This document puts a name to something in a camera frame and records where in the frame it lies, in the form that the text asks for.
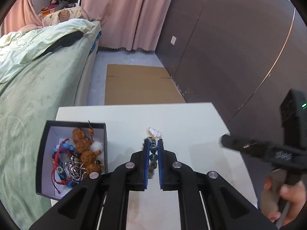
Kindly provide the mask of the person right hand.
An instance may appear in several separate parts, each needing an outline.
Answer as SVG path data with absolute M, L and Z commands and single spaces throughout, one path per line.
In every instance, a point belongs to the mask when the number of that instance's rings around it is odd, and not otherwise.
M 269 191 L 271 187 L 272 187 L 272 179 L 271 177 L 267 177 L 264 181 L 263 189 L 266 191 Z M 302 181 L 300 181 L 297 185 L 284 184 L 281 186 L 281 189 L 279 191 L 279 196 L 282 199 L 291 202 L 291 207 L 282 225 L 282 226 L 286 226 L 296 219 L 296 217 L 299 215 L 300 211 L 304 207 L 304 204 L 306 203 L 305 185 Z M 263 209 L 261 209 L 261 212 L 271 222 L 275 222 L 281 217 L 281 212 L 278 211 L 278 207 L 277 209 L 274 208 L 274 209 L 264 210 L 264 211 Z

